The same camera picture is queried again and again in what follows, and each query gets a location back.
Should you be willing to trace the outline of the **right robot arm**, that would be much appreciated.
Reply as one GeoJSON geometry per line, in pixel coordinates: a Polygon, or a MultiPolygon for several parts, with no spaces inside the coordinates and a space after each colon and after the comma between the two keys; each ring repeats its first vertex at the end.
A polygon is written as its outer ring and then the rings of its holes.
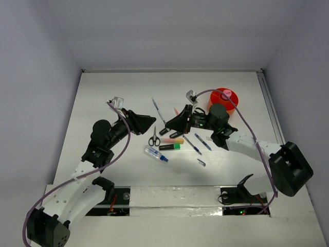
{"type": "Polygon", "coordinates": [[[265,173],[258,178],[247,175],[236,195],[243,201],[250,201],[255,195],[280,192],[293,197],[314,175],[308,161],[299,147],[287,142],[283,145],[257,140],[229,123],[230,115],[223,105],[214,104],[208,114],[194,113],[191,105],[166,123],[166,128],[187,134],[191,128],[212,131],[211,139],[217,147],[243,154],[259,161],[265,173]]]}

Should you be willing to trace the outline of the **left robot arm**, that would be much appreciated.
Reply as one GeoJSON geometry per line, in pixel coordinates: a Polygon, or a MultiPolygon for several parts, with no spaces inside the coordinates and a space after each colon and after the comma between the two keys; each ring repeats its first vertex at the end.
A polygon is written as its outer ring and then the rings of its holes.
{"type": "Polygon", "coordinates": [[[112,148],[125,137],[144,134],[156,121],[155,117],[139,115],[122,109],[114,124],[102,119],[94,123],[90,142],[70,179],[50,190],[28,212],[23,225],[23,242],[39,246],[64,246],[74,223],[95,205],[112,203],[115,185],[102,177],[102,172],[119,159],[112,148]]]}

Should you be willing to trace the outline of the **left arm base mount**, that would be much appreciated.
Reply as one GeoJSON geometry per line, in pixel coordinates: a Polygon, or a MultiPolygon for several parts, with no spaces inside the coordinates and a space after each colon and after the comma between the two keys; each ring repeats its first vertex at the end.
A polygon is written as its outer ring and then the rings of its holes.
{"type": "Polygon", "coordinates": [[[130,187],[116,187],[112,201],[97,204],[86,216],[129,216],[130,193],[130,187]]]}

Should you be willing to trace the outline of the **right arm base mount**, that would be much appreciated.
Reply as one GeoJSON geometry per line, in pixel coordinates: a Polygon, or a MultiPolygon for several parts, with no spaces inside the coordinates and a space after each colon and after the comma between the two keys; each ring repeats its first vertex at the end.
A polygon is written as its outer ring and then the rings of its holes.
{"type": "Polygon", "coordinates": [[[217,200],[223,206],[224,216],[257,215],[267,206],[266,196],[253,196],[245,188],[245,183],[251,176],[253,174],[247,175],[236,186],[220,189],[217,200]]]}

